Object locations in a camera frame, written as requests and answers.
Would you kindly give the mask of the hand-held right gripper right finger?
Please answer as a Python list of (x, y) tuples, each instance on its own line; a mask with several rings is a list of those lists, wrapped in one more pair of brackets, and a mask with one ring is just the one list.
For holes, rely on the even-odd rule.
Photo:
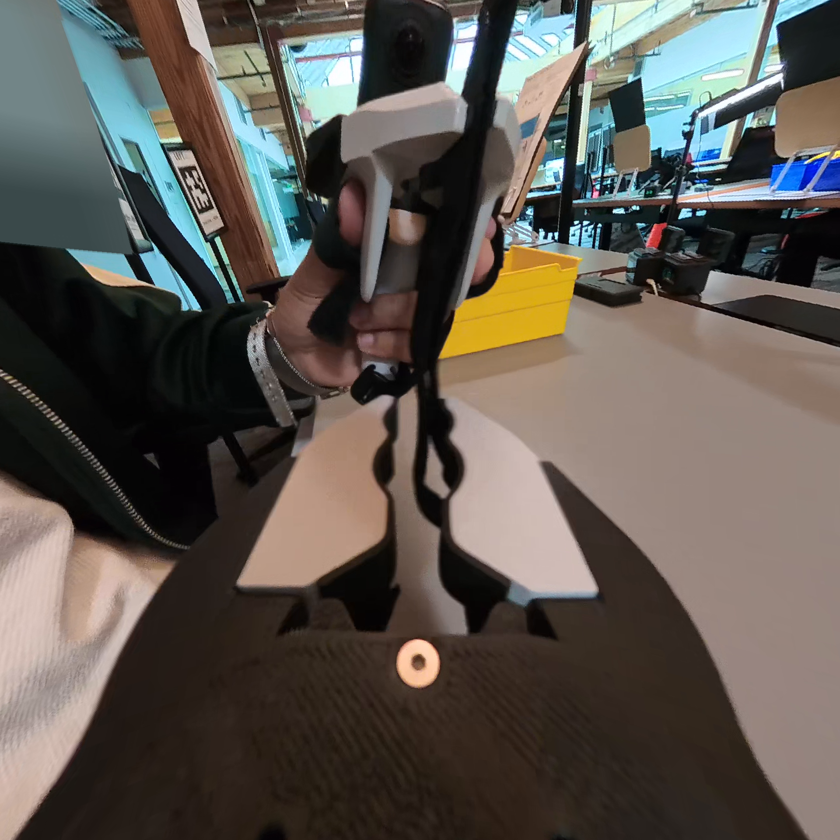
[(519, 437), (457, 399), (448, 452), (439, 576), (476, 634), (501, 603), (593, 601), (599, 587), (542, 461)]

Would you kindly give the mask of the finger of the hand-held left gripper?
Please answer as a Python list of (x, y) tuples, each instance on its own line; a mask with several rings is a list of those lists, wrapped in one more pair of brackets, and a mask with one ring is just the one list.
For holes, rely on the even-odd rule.
[(521, 143), (520, 123), (511, 101), (496, 101), (482, 163), (482, 206), (493, 210), (508, 194)]
[[(392, 246), (416, 253), (434, 212), (422, 198), (421, 169), (461, 137), (468, 107), (445, 83), (368, 101), (343, 117), (343, 182), (364, 188), (360, 296), (406, 291), (416, 275), (388, 257)], [(386, 257), (385, 268), (382, 267)]]

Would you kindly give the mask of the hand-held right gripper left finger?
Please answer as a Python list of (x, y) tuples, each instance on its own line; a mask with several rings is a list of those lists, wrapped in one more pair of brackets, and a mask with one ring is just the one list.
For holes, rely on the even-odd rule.
[(398, 412), (379, 397), (295, 458), (240, 571), (237, 592), (336, 600), (362, 632), (382, 632), (398, 596), (389, 486)]

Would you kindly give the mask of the yellow plastic bin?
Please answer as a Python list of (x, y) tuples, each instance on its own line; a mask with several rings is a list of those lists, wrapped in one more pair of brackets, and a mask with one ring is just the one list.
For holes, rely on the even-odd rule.
[(455, 311), (441, 360), (564, 333), (581, 257), (512, 246), (491, 289)]

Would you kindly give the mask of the person's left forearm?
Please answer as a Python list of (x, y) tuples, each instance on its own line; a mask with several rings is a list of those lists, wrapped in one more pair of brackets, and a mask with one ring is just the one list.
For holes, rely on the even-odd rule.
[(248, 338), (267, 315), (265, 304), (184, 311), (137, 289), (131, 298), (121, 361), (129, 363), (128, 395), (138, 418), (233, 430), (278, 424), (248, 356)]

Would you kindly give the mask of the grey desk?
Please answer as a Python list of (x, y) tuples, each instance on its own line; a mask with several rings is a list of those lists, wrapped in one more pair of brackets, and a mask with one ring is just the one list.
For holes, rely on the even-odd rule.
[(651, 295), (440, 367), (665, 577), (810, 838), (838, 838), (838, 372), (835, 346)]

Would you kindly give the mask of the person's left hand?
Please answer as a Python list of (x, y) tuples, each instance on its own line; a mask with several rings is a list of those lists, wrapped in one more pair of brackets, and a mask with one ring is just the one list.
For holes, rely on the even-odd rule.
[(352, 386), (366, 360), (411, 364), (417, 290), (355, 302), (344, 339), (334, 345), (310, 329), (312, 314), (343, 280), (322, 263), (313, 248), (280, 289), (267, 319), (266, 348), (280, 382), (314, 396)]

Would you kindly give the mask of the cardboard sign board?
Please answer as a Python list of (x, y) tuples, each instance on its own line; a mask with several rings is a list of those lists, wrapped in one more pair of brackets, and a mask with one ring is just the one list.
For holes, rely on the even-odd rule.
[(509, 223), (514, 222), (522, 210), (545, 154), (545, 133), (549, 123), (589, 52), (585, 41), (532, 74), (523, 84), (516, 102), (521, 143), (508, 193), (500, 209), (500, 215)]

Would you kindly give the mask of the black pole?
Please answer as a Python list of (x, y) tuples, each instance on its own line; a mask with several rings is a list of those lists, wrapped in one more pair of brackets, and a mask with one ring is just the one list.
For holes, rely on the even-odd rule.
[(563, 158), (563, 180), (558, 215), (558, 240), (562, 244), (571, 241), (573, 222), (574, 182), (583, 109), (582, 87), (585, 84), (586, 59), (589, 55), (589, 37), (592, 24), (593, 1), (577, 1), (574, 6), (574, 49), (582, 48), (582, 58), (577, 62), (570, 84), (569, 108), (566, 121), (565, 152)]

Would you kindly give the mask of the black panel on cardboard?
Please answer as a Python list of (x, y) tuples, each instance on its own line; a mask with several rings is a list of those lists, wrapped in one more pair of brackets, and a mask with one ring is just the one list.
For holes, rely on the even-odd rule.
[(613, 89), (608, 98), (614, 120), (612, 149), (616, 171), (633, 174), (649, 169), (651, 138), (642, 79), (636, 78)]
[(839, 141), (839, 2), (824, 2), (776, 27), (783, 92), (776, 102), (775, 153), (834, 147)]

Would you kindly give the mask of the silver watch band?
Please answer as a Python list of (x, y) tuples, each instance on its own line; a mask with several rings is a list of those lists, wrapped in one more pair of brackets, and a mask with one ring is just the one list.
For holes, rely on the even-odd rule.
[(283, 385), (271, 365), (266, 348), (266, 336), (267, 316), (264, 316), (248, 331), (246, 340), (248, 363), (276, 425), (283, 429), (296, 429), (298, 421), (289, 405)]

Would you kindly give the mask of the flat black case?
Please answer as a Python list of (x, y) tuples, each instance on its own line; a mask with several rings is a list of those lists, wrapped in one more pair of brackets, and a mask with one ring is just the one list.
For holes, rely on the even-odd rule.
[(600, 276), (581, 276), (574, 283), (574, 294), (608, 308), (620, 308), (640, 303), (644, 293), (641, 287), (625, 282)]

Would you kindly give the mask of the black battery charger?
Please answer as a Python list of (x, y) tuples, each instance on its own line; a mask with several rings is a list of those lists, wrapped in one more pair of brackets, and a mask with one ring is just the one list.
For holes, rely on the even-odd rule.
[(662, 282), (666, 252), (659, 248), (635, 248), (627, 256), (625, 279), (637, 287), (658, 287)]
[(735, 237), (731, 231), (708, 227), (696, 252), (665, 254), (658, 290), (675, 298), (700, 298), (710, 273), (729, 256)]

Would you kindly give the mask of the wooden pillar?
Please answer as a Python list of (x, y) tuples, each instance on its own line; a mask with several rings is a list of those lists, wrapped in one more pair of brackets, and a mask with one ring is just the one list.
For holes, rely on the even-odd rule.
[(279, 270), (211, 63), (192, 46), (176, 1), (128, 1), (182, 141), (203, 169), (226, 223), (224, 251), (240, 290), (279, 278)]

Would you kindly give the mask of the white notice sheet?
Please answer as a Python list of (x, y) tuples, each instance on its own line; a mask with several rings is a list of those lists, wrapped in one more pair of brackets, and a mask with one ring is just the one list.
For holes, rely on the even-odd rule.
[(197, 1), (176, 1), (189, 46), (212, 67), (216, 67), (214, 53)]

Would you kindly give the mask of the framed marker sign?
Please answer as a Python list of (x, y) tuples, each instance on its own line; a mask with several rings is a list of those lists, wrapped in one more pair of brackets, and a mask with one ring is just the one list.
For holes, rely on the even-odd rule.
[(163, 152), (204, 240), (212, 242), (227, 226), (195, 151), (187, 143), (165, 143)]

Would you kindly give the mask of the long background workbench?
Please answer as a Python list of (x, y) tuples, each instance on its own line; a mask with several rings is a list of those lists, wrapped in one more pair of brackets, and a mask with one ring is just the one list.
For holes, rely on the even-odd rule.
[[(629, 253), (669, 214), (670, 195), (622, 192), (573, 201), (573, 224), (593, 227), (592, 244), (600, 250)], [(838, 216), (838, 192), (774, 192), (766, 180), (731, 183), (687, 192), (678, 197), (676, 224), (699, 235), (708, 227), (729, 230), (735, 239), (721, 268), (740, 272), (753, 237), (783, 237), (797, 223), (818, 214)]]

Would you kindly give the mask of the black office chair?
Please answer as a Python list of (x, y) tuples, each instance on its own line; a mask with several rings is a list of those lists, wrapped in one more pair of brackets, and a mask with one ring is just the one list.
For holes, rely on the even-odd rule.
[[(223, 304), (231, 303), (225, 296), (224, 285), (219, 283), (215, 274), (175, 226), (143, 177), (119, 164), (116, 164), (115, 172), (119, 174), (118, 180), (122, 190), (138, 219), (138, 224), (145, 232), (145, 237), (161, 252), (177, 276), (185, 282), (199, 304), (199, 308), (202, 310), (221, 308)], [(266, 455), (289, 442), (298, 422), (313, 414), (316, 405), (315, 396), (287, 391), (287, 399), (291, 409), (291, 430), (281, 431), (269, 444), (257, 449), (256, 457)], [(242, 449), (235, 436), (234, 428), (225, 427), (221, 437), (238, 468), (237, 478), (248, 487), (253, 487), (257, 483), (258, 476), (252, 465), (252, 458), (248, 457)]]

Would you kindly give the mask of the blue plastic bin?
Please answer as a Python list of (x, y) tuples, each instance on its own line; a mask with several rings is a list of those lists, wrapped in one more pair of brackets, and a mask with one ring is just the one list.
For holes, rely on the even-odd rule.
[(770, 191), (783, 193), (839, 192), (839, 152), (773, 166)]

